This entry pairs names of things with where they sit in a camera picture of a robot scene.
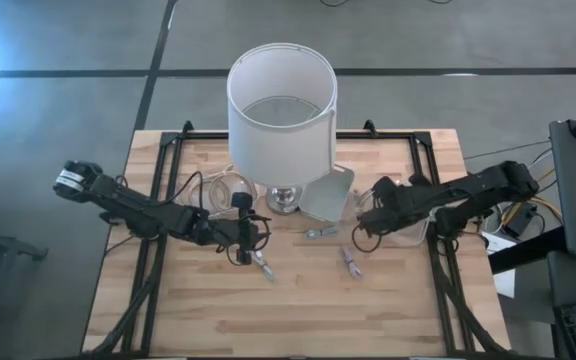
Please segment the black aluminium rig frame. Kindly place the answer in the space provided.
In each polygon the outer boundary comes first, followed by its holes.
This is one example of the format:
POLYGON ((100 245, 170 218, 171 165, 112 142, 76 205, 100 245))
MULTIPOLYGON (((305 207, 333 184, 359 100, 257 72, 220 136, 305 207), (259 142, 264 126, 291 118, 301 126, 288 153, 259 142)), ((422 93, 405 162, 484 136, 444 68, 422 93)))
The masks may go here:
MULTIPOLYGON (((364 138, 339 139, 337 159, 355 171, 361 191, 381 176, 408 178, 415 172, 409 151, 419 145, 418 163, 441 181, 465 175, 455 130, 342 130, 364 138), (429 170, 422 140, 432 144, 438 170, 429 170)), ((138 131, 125 170, 130 186, 149 193, 162 133, 138 131)), ((181 185, 196 170, 216 173, 231 163, 227 139, 200 139, 225 131, 190 132, 181 148, 181 185)), ((162 357, 385 357, 446 355, 427 246, 397 248, 390 241, 372 254, 354 253, 363 279, 345 269, 339 243, 352 248, 354 201, 333 237, 306 239, 322 227, 300 214, 277 216, 259 199, 257 211, 272 217, 272 238, 263 250, 276 280, 255 264, 234 267, 213 247, 170 239, 152 323, 149 353, 162 357)), ((493 276, 480 238, 460 239, 458 267, 464 297, 482 326, 510 348, 493 276)), ((103 261, 82 350, 92 350, 125 311, 139 254, 139 241, 113 250, 103 261)))

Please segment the silver lamp with white shade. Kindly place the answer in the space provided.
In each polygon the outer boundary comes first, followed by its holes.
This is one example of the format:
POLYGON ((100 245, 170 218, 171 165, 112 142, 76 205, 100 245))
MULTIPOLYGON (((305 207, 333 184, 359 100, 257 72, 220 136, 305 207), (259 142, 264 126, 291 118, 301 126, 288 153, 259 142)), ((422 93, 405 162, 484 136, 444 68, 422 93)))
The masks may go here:
POLYGON ((305 185, 329 174, 336 156, 338 84, 319 52, 294 43, 250 49, 232 65, 226 83, 228 144, 239 172, 266 188, 268 207, 295 212, 305 185), (310 106, 307 117, 253 117, 273 100, 310 106))

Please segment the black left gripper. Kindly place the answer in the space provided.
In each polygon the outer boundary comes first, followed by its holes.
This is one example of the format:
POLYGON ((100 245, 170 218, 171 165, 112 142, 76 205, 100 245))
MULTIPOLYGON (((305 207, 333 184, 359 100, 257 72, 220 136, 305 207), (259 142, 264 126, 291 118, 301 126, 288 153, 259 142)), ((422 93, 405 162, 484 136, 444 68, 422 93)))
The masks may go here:
POLYGON ((262 250, 270 239, 271 219, 257 214, 252 203, 250 194, 234 193, 231 204, 237 218, 208 221, 208 244, 216 245, 216 252, 225 253, 231 264, 251 264, 252 253, 262 250))

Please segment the white paper sheet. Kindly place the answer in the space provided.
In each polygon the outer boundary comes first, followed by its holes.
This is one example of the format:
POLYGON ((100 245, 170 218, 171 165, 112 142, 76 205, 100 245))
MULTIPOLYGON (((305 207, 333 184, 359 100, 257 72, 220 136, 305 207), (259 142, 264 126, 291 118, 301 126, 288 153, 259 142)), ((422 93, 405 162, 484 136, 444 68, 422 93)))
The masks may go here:
MULTIPOLYGON (((515 242, 499 237, 492 233, 483 232, 483 237, 488 241, 486 251, 488 255, 510 248, 515 242)), ((496 291, 499 295, 513 299, 515 296, 515 269, 507 270, 493 276, 496 291)))

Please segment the black power adapter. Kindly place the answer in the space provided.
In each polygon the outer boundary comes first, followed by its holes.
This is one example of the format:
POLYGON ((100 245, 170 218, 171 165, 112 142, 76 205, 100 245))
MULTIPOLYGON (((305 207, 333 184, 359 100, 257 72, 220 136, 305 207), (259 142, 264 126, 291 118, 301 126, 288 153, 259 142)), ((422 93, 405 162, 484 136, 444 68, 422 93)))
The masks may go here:
POLYGON ((532 203, 520 203, 508 214, 502 230, 511 237, 518 238, 526 230, 537 212, 532 203))

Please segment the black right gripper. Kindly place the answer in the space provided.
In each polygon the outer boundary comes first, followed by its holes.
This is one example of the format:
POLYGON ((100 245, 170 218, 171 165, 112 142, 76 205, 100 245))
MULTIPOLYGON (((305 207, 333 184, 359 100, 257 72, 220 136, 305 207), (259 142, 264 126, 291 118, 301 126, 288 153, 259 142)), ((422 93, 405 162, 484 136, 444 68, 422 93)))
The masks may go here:
POLYGON ((373 208, 358 216, 359 228, 368 235, 386 235, 411 225, 399 209, 400 186, 389 177, 380 178, 372 187, 373 208))

